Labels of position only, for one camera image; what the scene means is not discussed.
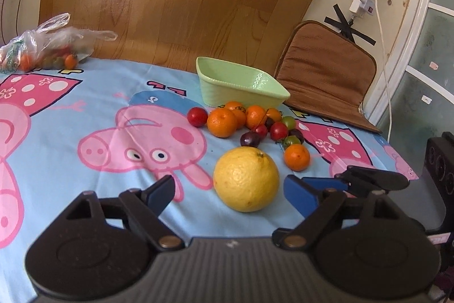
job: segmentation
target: dark purple fruit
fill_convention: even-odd
[[[242,147],[257,148],[260,144],[260,135],[253,131],[248,131],[247,133],[241,135],[240,144]]]
[[[273,126],[274,120],[271,117],[267,117],[265,121],[265,126],[268,129],[268,132],[271,130],[271,126]]]
[[[303,133],[302,133],[301,131],[299,131],[298,129],[291,129],[291,130],[289,130],[289,131],[288,131],[288,135],[289,135],[289,136],[290,136],[290,135],[296,136],[296,137],[300,140],[301,144],[304,143],[304,136],[303,136]]]

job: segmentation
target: clear plastic bag of fruit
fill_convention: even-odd
[[[69,21],[70,14],[62,13],[1,47],[0,72],[29,72],[35,68],[71,70],[93,53],[97,39],[117,39],[113,31],[63,28]]]

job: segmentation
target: green plastic bowl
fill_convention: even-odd
[[[270,74],[253,67],[209,57],[197,57],[197,74],[203,102],[218,107],[238,101],[277,108],[290,93]]]

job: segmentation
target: brown cushion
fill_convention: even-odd
[[[376,72],[370,54],[325,25],[308,21],[296,27],[275,78],[291,94],[288,106],[380,133],[360,113]]]

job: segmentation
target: pig snout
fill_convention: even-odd
[[[101,170],[110,162],[108,144],[99,136],[90,135],[79,143],[79,157],[81,161],[94,170]]]

